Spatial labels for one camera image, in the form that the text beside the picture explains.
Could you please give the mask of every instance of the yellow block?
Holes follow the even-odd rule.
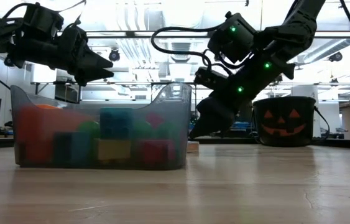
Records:
[[[187,142],[187,152],[199,152],[200,143],[199,142]]]
[[[98,160],[109,161],[113,159],[129,159],[131,157],[132,142],[127,140],[98,141]]]

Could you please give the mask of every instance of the translucent plastic bin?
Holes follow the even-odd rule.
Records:
[[[11,86],[21,167],[179,169],[185,165],[191,87],[172,83],[140,109],[71,104]]]

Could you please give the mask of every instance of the bucket handle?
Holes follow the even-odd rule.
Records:
[[[330,133],[330,128],[329,128],[329,124],[327,122],[327,120],[324,118],[324,116],[320,113],[320,111],[318,110],[318,108],[316,106],[314,106],[314,111],[316,111],[318,113],[318,115],[323,118],[324,122],[326,123],[327,127],[328,127],[328,130],[326,132],[326,136],[323,138],[323,139],[318,139],[316,141],[312,141],[312,142],[318,142],[318,141],[325,141],[328,139],[329,137],[329,133]],[[262,144],[261,141],[259,140],[259,135],[258,133],[254,133],[253,130],[254,130],[254,127],[256,125],[256,117],[255,117],[255,110],[252,109],[252,116],[251,116],[251,133],[250,135],[255,139],[255,141],[258,143],[258,144]]]

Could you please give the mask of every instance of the black pumpkin bucket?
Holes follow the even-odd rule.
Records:
[[[252,122],[255,123],[258,141],[275,147],[311,144],[314,112],[317,111],[322,117],[315,103],[314,98],[307,96],[286,96],[254,102]]]

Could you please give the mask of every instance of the wooden table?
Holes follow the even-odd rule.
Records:
[[[0,223],[350,223],[350,149],[201,146],[175,171],[20,169],[0,149]]]

